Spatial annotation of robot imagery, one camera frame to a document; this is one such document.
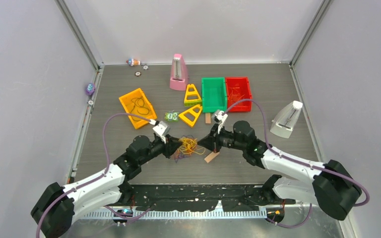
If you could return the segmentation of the red plastic bin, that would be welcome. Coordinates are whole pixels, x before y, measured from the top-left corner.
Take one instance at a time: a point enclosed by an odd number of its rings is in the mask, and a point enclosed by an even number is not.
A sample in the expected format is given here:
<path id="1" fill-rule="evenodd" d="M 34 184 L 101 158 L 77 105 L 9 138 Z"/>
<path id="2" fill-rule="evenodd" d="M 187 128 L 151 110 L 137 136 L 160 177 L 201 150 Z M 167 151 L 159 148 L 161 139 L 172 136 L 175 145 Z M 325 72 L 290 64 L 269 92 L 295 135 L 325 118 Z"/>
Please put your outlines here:
<path id="1" fill-rule="evenodd" d="M 243 99 L 252 99 L 249 79 L 247 77 L 226 77 L 227 108 Z M 241 102 L 229 110 L 231 113 L 247 113 L 252 110 L 250 101 Z"/>

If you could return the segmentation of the white metronome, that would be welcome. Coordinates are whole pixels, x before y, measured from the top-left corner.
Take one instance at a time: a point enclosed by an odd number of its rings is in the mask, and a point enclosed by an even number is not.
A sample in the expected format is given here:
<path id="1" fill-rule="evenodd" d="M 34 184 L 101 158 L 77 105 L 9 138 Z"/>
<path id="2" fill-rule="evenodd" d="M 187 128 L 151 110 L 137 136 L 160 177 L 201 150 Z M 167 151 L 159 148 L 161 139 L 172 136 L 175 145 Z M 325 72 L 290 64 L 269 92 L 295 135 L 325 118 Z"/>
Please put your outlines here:
<path id="1" fill-rule="evenodd" d="M 272 120 L 270 132 L 276 136 L 288 139 L 298 121 L 303 103 L 293 101 L 281 109 Z"/>

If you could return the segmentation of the orange plastic bin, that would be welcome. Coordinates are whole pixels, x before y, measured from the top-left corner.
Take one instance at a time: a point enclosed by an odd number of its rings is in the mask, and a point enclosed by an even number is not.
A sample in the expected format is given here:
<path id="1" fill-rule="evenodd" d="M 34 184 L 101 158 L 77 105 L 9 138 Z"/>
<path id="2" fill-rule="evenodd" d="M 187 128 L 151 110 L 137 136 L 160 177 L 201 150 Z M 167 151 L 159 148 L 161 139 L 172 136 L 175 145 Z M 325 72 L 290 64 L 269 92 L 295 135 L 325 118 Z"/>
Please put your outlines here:
<path id="1" fill-rule="evenodd" d="M 126 113 L 134 114 L 149 120 L 157 120 L 155 110 L 141 88 L 137 88 L 120 96 L 119 102 Z M 149 121 L 141 119 L 140 117 L 128 116 L 134 129 L 140 129 L 149 124 Z"/>

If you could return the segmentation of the yellow triangle block upper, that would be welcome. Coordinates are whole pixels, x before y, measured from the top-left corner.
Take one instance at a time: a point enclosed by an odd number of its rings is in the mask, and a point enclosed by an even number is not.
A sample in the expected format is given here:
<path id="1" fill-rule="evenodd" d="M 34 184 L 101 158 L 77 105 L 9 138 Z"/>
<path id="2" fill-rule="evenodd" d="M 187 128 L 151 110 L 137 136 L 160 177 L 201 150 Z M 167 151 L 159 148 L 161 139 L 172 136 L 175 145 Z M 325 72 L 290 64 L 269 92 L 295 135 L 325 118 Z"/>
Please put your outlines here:
<path id="1" fill-rule="evenodd" d="M 192 107 L 202 105 L 202 98 L 194 84 L 188 84 L 184 97 L 184 106 Z"/>

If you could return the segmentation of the yellow triangle block lower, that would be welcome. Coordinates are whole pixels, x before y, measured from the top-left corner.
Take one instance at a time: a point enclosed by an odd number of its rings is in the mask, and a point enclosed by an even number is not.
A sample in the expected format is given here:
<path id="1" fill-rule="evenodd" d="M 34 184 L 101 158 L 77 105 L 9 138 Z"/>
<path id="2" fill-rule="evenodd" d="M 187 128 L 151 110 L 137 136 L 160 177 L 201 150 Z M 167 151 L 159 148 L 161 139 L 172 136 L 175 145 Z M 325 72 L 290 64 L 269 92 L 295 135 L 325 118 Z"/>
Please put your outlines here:
<path id="1" fill-rule="evenodd" d="M 197 104 L 179 114 L 179 119 L 189 127 L 194 127 L 202 113 L 202 105 Z"/>

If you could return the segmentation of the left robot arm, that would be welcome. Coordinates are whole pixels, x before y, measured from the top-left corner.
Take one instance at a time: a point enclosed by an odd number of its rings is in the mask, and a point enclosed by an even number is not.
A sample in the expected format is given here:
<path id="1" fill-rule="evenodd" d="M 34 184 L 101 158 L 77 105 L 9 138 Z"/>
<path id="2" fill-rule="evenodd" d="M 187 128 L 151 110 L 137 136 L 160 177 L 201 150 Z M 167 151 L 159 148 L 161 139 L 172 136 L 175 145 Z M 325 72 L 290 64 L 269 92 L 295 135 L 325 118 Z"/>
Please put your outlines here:
<path id="1" fill-rule="evenodd" d="M 141 172 L 141 166 L 164 155 L 170 158 L 182 142 L 170 135 L 165 138 L 137 136 L 126 151 L 105 169 L 77 182 L 46 187 L 30 214 L 37 223 L 35 236 L 59 238 L 71 225 L 87 213 L 105 205 L 131 202 L 128 181 Z"/>

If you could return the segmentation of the green plastic bin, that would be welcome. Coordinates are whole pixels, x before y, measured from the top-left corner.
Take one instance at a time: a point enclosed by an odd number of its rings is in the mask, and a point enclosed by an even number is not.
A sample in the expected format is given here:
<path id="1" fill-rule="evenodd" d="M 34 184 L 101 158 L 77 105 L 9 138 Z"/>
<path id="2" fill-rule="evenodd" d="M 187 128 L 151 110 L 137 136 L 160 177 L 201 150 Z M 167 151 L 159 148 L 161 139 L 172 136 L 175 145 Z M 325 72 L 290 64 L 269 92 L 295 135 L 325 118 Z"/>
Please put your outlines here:
<path id="1" fill-rule="evenodd" d="M 217 110 L 226 111 L 227 92 L 224 77 L 203 77 L 201 89 L 203 113 L 214 113 Z"/>

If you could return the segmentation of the small wooden block upright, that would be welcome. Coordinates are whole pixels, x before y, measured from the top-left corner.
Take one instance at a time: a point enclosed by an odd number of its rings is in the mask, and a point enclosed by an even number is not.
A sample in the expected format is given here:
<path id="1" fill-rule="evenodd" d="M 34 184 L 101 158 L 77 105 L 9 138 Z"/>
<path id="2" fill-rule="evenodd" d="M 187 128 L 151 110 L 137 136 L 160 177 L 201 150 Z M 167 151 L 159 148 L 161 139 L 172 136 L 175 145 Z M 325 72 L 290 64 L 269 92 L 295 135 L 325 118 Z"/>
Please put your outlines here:
<path id="1" fill-rule="evenodd" d="M 211 113 L 205 113 L 205 123 L 211 124 Z"/>

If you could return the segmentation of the flat wooden block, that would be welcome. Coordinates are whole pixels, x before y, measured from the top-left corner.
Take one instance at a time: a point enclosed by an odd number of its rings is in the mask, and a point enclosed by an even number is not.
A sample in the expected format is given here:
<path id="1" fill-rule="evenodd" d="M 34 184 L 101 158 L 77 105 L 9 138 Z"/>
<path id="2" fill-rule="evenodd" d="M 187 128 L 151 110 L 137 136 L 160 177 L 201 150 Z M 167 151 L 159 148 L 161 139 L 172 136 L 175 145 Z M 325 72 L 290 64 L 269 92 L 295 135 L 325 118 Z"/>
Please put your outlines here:
<path id="1" fill-rule="evenodd" d="M 211 161 L 213 161 L 218 155 L 220 154 L 220 152 L 211 152 L 209 153 L 205 158 L 204 158 L 204 161 L 209 164 Z"/>

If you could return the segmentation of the yellow triangle block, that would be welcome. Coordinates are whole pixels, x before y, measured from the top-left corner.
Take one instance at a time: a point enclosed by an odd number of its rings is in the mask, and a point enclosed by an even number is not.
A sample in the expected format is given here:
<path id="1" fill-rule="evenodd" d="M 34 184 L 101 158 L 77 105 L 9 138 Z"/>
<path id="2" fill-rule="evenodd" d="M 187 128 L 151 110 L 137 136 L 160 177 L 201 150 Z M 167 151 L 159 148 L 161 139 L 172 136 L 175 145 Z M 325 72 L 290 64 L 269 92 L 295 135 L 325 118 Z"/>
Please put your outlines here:
<path id="1" fill-rule="evenodd" d="M 179 114 L 179 119 L 189 127 L 194 127 L 202 113 L 202 105 L 197 104 Z"/>
<path id="2" fill-rule="evenodd" d="M 192 107 L 202 105 L 202 98 L 194 84 L 188 84 L 184 97 L 184 106 Z"/>

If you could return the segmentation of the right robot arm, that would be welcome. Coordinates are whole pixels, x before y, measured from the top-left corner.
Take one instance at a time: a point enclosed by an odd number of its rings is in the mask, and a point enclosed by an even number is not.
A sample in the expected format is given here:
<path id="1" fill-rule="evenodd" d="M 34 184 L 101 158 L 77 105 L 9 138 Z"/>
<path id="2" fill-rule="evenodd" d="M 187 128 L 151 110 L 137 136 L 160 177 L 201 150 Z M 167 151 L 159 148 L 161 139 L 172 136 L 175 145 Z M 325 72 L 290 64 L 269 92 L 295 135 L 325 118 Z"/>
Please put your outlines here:
<path id="1" fill-rule="evenodd" d="M 197 143 L 212 152 L 223 147 L 240 150 L 252 166 L 280 172 L 265 183 L 263 190 L 264 199 L 272 204 L 280 199 L 304 201 L 343 221 L 362 195 L 360 186 L 340 162 L 321 163 L 285 153 L 257 138 L 244 120 L 234 123 L 232 131 L 215 124 Z"/>

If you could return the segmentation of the small toy figurine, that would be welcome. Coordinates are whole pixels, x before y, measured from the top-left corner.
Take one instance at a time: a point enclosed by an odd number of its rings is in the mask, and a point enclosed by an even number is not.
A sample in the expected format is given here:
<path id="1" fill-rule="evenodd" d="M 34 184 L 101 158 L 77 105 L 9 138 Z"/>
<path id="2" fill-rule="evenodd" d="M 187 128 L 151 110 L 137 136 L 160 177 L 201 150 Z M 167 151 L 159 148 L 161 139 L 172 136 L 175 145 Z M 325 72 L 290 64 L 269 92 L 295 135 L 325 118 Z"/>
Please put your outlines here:
<path id="1" fill-rule="evenodd" d="M 127 65 L 129 66 L 139 66 L 141 65 L 141 61 L 134 59 L 134 58 L 129 58 L 126 60 Z"/>

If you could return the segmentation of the pink metronome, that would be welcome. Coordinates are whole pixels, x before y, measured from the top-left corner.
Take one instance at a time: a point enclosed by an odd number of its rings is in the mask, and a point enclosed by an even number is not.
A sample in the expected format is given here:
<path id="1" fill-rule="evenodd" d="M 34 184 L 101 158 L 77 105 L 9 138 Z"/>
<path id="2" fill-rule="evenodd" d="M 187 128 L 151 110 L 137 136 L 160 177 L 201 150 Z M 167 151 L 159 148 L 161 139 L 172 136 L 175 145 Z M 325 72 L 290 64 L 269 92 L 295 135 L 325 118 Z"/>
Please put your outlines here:
<path id="1" fill-rule="evenodd" d="M 170 88 L 176 91 L 186 91 L 189 83 L 189 73 L 181 54 L 174 54 L 170 74 Z"/>

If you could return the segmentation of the purple toy ball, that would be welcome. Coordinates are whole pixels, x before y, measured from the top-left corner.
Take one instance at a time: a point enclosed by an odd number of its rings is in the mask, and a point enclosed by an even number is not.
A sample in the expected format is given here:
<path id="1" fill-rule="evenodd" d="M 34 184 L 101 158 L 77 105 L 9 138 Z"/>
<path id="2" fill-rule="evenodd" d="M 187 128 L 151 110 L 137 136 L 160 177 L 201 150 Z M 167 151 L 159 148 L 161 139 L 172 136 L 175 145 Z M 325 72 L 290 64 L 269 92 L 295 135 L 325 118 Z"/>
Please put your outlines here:
<path id="1" fill-rule="evenodd" d="M 95 89 L 96 89 L 96 87 L 95 87 L 95 85 L 93 83 L 87 84 L 87 86 L 85 88 L 86 95 L 92 96 L 94 94 L 94 92 L 95 92 Z"/>

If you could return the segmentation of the green owl toy block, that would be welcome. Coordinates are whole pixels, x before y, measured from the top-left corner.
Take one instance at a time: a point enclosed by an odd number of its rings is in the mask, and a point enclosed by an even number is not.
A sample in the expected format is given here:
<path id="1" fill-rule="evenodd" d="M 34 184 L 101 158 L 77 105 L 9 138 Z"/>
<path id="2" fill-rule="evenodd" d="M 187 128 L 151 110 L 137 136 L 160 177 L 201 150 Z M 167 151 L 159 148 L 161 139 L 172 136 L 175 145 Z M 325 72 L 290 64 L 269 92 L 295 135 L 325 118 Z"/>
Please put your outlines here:
<path id="1" fill-rule="evenodd" d="M 165 113 L 164 119 L 167 121 L 178 121 L 179 120 L 179 113 L 167 112 L 167 113 Z"/>

